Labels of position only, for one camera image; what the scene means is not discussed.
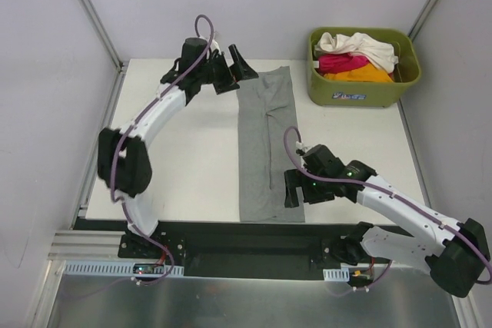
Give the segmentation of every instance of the white ventilation strip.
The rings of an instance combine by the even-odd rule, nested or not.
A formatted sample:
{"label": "white ventilation strip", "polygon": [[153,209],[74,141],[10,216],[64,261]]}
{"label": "white ventilation strip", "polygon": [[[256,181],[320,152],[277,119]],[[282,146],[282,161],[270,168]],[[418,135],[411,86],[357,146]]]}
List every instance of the white ventilation strip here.
{"label": "white ventilation strip", "polygon": [[325,282],[348,282],[351,278],[348,268],[341,269],[323,269],[323,278]]}
{"label": "white ventilation strip", "polygon": [[[119,261],[68,261],[64,274],[72,276],[95,276],[95,277],[142,277],[133,273],[135,263]],[[156,267],[156,274],[145,274],[147,278],[157,278],[164,273],[164,267]],[[184,267],[175,266],[167,277],[183,277]]]}

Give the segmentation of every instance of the pink cloth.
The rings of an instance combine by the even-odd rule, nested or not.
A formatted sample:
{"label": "pink cloth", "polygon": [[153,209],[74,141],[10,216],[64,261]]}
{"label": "pink cloth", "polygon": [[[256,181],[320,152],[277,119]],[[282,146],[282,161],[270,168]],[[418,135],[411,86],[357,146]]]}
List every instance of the pink cloth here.
{"label": "pink cloth", "polygon": [[348,72],[370,63],[369,59],[363,55],[350,55],[349,53],[325,54],[318,61],[320,62],[319,72],[322,74]]}

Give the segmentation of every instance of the pile of clothes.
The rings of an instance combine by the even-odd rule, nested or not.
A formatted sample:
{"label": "pile of clothes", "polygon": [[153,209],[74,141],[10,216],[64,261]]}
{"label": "pile of clothes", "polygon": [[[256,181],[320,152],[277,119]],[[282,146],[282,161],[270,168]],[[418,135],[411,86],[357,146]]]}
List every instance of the pile of clothes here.
{"label": "pile of clothes", "polygon": [[314,47],[318,72],[329,80],[393,82],[398,57],[393,45],[360,32],[353,36],[325,32]]}

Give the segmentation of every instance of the white cloth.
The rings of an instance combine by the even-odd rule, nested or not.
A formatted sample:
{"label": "white cloth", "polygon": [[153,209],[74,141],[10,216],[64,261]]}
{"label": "white cloth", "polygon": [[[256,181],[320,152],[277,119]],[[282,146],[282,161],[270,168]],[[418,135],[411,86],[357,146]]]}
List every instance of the white cloth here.
{"label": "white cloth", "polygon": [[317,55],[343,54],[363,55],[378,69],[387,73],[394,70],[398,57],[394,54],[392,44],[374,40],[367,34],[356,32],[353,36],[337,34],[334,38],[325,32],[318,44],[314,47]]}

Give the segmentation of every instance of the gray floor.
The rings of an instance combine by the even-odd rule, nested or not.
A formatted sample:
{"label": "gray floor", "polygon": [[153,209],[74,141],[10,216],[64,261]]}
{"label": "gray floor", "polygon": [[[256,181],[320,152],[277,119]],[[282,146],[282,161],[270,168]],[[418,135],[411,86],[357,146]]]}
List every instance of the gray floor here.
{"label": "gray floor", "polygon": [[[113,281],[64,276],[82,295]],[[154,287],[124,281],[74,302],[57,299],[51,328],[63,327],[459,327],[452,300],[425,275],[393,268],[370,293],[333,297],[342,283],[176,278]]]}

